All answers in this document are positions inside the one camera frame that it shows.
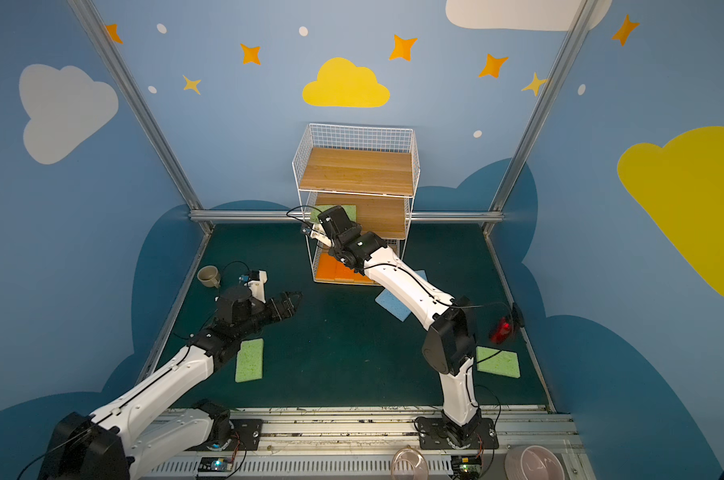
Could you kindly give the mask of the blue sponge centre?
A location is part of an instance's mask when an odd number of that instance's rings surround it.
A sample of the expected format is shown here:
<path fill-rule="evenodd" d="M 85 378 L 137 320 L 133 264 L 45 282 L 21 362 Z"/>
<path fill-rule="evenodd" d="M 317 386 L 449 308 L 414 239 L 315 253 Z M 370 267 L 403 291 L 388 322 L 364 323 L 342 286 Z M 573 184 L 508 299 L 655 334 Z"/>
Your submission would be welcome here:
<path fill-rule="evenodd" d="M 411 310 L 389 290 L 384 289 L 375 302 L 400 322 L 404 322 L 411 314 Z"/>

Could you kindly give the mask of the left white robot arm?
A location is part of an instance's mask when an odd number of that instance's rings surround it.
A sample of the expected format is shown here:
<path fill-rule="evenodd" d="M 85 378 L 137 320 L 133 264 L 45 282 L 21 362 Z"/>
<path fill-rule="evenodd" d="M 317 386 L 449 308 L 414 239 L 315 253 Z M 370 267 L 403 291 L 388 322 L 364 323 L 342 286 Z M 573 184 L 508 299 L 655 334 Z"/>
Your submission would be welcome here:
<path fill-rule="evenodd" d="M 150 426 L 235 358 L 247 337 L 293 317 L 301 300 L 297 291 L 267 299 L 259 287 L 226 290 L 209 323 L 157 371 L 92 413 L 73 412 L 55 426 L 39 478 L 139 479 L 189 448 L 226 446 L 233 437 L 230 412 L 209 401 L 157 429 Z"/>

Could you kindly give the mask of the green sponge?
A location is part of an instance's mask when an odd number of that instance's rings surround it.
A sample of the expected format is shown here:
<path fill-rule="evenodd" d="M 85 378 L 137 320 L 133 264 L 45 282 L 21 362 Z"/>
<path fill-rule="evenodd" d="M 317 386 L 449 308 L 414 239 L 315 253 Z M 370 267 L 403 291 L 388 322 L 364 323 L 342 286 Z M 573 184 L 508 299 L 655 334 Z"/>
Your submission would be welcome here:
<path fill-rule="evenodd" d="M 321 212 L 327 211 L 327 210 L 329 210 L 329 209 L 331 209 L 331 208 L 333 208 L 333 205 L 317 205 L 317 206 L 314 206 L 314 207 L 311 209 L 311 214 L 310 214 L 310 217 L 309 217 L 309 221 L 310 221 L 311 223 L 314 223 L 314 224 L 319 223 L 319 222 L 320 222 L 320 220 L 319 220 L 319 214 L 320 214 Z M 349 219 L 350 219 L 352 222 L 356 222 L 356 221 L 357 221 L 357 206 L 356 206 L 356 205 L 351 205 L 351 204 L 342 205 L 342 208 L 343 208 L 343 210 L 346 212 L 347 216 L 349 217 Z"/>
<path fill-rule="evenodd" d="M 243 341 L 237 354 L 235 382 L 244 383 L 263 378 L 264 340 Z"/>
<path fill-rule="evenodd" d="M 514 351 L 479 346 L 476 365 L 477 370 L 482 373 L 514 379 L 521 377 L 519 356 Z"/>

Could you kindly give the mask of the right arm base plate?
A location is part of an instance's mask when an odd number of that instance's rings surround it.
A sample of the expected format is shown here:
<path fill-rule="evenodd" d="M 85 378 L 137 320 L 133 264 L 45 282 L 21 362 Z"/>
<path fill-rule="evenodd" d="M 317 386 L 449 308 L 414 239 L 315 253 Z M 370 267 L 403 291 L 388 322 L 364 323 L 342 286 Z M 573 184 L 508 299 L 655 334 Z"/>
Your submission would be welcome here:
<path fill-rule="evenodd" d="M 422 450 L 495 450 L 500 446 L 491 419 L 477 417 L 458 426 L 447 418 L 419 416 L 414 427 Z"/>

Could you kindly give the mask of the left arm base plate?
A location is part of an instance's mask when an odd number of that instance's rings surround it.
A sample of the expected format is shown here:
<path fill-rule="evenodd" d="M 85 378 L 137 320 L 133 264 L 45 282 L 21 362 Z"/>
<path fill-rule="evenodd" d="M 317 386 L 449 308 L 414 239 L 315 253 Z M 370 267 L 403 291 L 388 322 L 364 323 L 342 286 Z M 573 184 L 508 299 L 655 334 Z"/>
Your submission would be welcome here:
<path fill-rule="evenodd" d="M 261 419 L 216 420 L 204 447 L 210 451 L 257 450 L 262 428 Z"/>

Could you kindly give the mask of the beige mug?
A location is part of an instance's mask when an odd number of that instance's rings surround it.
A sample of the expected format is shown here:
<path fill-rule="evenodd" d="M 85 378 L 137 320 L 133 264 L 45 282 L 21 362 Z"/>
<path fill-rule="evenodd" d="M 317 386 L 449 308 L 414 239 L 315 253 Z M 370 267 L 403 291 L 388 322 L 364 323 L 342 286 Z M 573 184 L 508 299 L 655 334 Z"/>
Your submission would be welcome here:
<path fill-rule="evenodd" d="M 221 273 L 214 265 L 207 265 L 200 268 L 196 278 L 207 288 L 219 289 L 221 287 Z"/>

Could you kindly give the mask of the pink divided bowl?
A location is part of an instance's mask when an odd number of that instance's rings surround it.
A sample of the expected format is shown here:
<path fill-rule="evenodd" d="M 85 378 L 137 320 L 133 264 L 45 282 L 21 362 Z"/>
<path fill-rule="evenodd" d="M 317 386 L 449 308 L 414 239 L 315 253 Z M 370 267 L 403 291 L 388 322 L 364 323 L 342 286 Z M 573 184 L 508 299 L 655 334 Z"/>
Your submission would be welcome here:
<path fill-rule="evenodd" d="M 518 446 L 508 451 L 504 469 L 510 480 L 565 480 L 565 470 L 558 457 L 549 449 L 538 446 Z"/>

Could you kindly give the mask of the red small object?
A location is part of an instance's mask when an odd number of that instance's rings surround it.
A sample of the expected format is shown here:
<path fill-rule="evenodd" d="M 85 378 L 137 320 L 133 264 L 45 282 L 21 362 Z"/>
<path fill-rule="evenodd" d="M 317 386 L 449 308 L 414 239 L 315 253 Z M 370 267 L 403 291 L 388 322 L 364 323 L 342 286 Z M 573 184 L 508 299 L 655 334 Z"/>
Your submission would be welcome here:
<path fill-rule="evenodd" d="M 525 327 L 523 314 L 517 303 L 513 302 L 508 313 L 500 318 L 491 332 L 489 339 L 492 343 L 500 345 L 509 341 L 514 335 L 520 333 Z"/>

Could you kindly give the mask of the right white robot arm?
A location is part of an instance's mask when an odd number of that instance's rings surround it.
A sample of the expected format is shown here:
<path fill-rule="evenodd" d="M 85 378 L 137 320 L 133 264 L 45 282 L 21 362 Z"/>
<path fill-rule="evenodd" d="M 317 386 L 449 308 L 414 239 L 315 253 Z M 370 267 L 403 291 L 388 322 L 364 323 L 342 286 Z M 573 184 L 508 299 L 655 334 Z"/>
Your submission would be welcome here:
<path fill-rule="evenodd" d="M 345 209 L 336 205 L 317 214 L 318 241 L 348 269 L 383 286 L 416 316 L 426 338 L 422 353 L 440 375 L 442 419 L 451 443 L 467 446 L 482 422 L 476 401 L 473 367 L 476 358 L 475 306 L 451 296 L 416 274 L 386 241 L 362 231 Z"/>

